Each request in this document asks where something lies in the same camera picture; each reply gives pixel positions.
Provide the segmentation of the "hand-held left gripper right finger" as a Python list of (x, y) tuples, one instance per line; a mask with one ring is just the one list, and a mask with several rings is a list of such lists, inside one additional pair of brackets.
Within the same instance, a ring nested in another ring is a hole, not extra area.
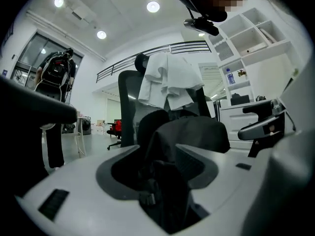
[(177, 145), (177, 148), (209, 159), (218, 166), (219, 172), (206, 188), (192, 191), (195, 202), (210, 215), (176, 236), (241, 236), (245, 218), (265, 176), (269, 149), (264, 149), (255, 158), (248, 158), (187, 145)]

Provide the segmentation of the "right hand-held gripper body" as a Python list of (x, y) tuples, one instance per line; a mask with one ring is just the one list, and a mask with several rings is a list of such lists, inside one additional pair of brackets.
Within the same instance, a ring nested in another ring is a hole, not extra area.
[(280, 98), (272, 100), (272, 107), (273, 115), (281, 119), (270, 126), (270, 137), (253, 141), (248, 157), (255, 158), (286, 136), (312, 131), (315, 138), (315, 55)]

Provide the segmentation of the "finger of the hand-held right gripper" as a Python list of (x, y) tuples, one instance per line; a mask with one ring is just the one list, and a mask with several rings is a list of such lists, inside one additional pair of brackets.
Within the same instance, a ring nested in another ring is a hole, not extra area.
[(270, 135), (270, 126), (272, 126), (272, 124), (268, 121), (258, 121), (254, 124), (242, 128), (238, 132), (238, 138), (240, 140), (254, 140), (265, 138)]

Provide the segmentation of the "black backpack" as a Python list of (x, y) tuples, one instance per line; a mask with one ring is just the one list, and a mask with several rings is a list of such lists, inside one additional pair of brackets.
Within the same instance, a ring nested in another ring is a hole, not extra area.
[(141, 205), (178, 198), (190, 189), (206, 188), (218, 175), (217, 165), (178, 145), (226, 153), (230, 149), (225, 126), (210, 117), (181, 110), (171, 120), (165, 110), (146, 115), (139, 123), (137, 143), (141, 162), (138, 173)]

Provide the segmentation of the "black office chair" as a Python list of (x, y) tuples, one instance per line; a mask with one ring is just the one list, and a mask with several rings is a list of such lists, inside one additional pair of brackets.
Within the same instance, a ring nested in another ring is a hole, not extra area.
[[(125, 71), (119, 75), (118, 82), (122, 105), (121, 146), (123, 148), (138, 144), (139, 123), (146, 115), (163, 110), (129, 98), (127, 94), (129, 91), (140, 92), (143, 77), (143, 73), (138, 71)], [(34, 165), (33, 171), (23, 170), (23, 166), (29, 164), (31, 156), (35, 154), (35, 131), (39, 129), (41, 124), (47, 124), (51, 120), (68, 123), (76, 120), (77, 116), (72, 107), (20, 87), (7, 79), (0, 78), (0, 90), (5, 93), (1, 104), (8, 111), (8, 115), (4, 119), (7, 130), (3, 131), (1, 135), (3, 145), (0, 145), (0, 150), (6, 151), (7, 155), (6, 173), (3, 175), (3, 189), (7, 195), (23, 196), (40, 179), (38, 164)], [(203, 90), (198, 90), (196, 92), (200, 111), (198, 116), (211, 118), (202, 97)], [(169, 114), (171, 120), (180, 117), (181, 110), (165, 111)], [(139, 190), (138, 173), (141, 165), (139, 148), (116, 163), (107, 161), (98, 167), (96, 180), (102, 190), (108, 187), (110, 182), (115, 183), (117, 188), (123, 187), (130, 191)]]

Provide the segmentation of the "red and black chair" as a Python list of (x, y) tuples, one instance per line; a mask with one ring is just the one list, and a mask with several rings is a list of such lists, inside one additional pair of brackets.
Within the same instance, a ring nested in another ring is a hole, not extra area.
[(115, 120), (113, 123), (108, 123), (110, 125), (109, 130), (107, 130), (107, 134), (110, 136), (114, 135), (118, 139), (121, 138), (121, 133), (122, 133), (122, 122), (120, 119)]

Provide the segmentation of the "white desk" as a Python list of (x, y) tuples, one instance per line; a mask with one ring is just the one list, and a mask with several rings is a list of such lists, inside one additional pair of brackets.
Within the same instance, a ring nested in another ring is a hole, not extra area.
[(281, 118), (274, 116), (272, 109), (271, 100), (220, 108), (220, 122), (226, 127), (230, 151), (248, 153), (256, 139), (240, 140), (238, 132), (258, 121), (278, 122)]

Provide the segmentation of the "black box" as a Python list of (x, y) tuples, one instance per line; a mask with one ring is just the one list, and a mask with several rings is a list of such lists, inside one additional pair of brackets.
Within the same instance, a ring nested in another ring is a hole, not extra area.
[(231, 96), (230, 102), (232, 106), (246, 104), (250, 103), (250, 97), (249, 95), (239, 95), (237, 93), (234, 93)]

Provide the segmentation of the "clear water bottle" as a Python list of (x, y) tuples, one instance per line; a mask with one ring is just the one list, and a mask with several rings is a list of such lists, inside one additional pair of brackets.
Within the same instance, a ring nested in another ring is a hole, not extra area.
[(230, 71), (230, 69), (227, 68), (227, 69), (226, 69), (226, 72), (227, 72), (226, 75), (227, 75), (228, 83), (229, 83), (230, 85), (235, 84), (236, 82), (235, 82), (234, 76), (233, 76), (232, 72)]

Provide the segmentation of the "grey front-loading machine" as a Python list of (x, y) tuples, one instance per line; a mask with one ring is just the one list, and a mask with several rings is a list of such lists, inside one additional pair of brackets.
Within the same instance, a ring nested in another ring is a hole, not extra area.
[(83, 135), (91, 135), (91, 118), (90, 117), (84, 117), (82, 118), (82, 132)]

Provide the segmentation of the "white shelf unit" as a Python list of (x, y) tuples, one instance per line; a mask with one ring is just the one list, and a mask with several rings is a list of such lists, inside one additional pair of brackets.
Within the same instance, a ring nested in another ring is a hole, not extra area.
[[(263, 28), (275, 39), (271, 44), (261, 33)], [(259, 99), (280, 97), (294, 79), (292, 72), (300, 68), (300, 59), (293, 43), (279, 25), (256, 8), (231, 17), (218, 26), (217, 36), (205, 35), (214, 57), (214, 68), (219, 70), (221, 82), (217, 85), (205, 68), (204, 91), (213, 101), (227, 99), (231, 105), (232, 94), (249, 95), (250, 102)], [(267, 48), (241, 56), (240, 53), (252, 46), (265, 42)], [(235, 84), (227, 80), (226, 69), (232, 72)], [(238, 77), (237, 71), (244, 69), (247, 76)]]

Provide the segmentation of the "white cloth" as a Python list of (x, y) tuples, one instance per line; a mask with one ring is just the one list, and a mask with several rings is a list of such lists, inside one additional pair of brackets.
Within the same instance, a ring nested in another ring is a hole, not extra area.
[(168, 103), (170, 110), (180, 110), (193, 103), (187, 90), (202, 87), (204, 83), (198, 66), (181, 56), (157, 53), (149, 57), (138, 101), (160, 109)]

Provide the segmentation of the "black mezzanine railing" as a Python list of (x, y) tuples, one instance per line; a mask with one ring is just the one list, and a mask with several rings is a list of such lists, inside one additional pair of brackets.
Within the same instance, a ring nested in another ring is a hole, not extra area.
[[(155, 48), (151, 48), (141, 53), (146, 56), (151, 56), (157, 53), (170, 53), (170, 54), (188, 54), (188, 53), (204, 53), (212, 52), (209, 45), (205, 40), (194, 40), (194, 41), (185, 41), (177, 42), (168, 45), (162, 45)], [(113, 74), (122, 71), (123, 69), (129, 68), (134, 65), (136, 57), (139, 53), (129, 56), (123, 60), (120, 60), (117, 63), (107, 67), (106, 69), (97, 73), (96, 83), (102, 79), (112, 76)]]

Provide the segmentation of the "black framed glass door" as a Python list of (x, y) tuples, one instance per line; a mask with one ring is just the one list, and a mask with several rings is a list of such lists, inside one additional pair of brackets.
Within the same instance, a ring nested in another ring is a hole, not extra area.
[(66, 47), (36, 33), (18, 58), (11, 79), (31, 90), (35, 89), (37, 68), (52, 52), (60, 52)]

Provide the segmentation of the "white ceiling air conditioner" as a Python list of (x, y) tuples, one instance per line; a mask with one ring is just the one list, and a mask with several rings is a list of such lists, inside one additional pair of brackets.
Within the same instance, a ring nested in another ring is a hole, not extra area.
[(66, 12), (75, 16), (79, 20), (85, 20), (88, 23), (96, 18), (96, 14), (81, 0), (68, 0)]

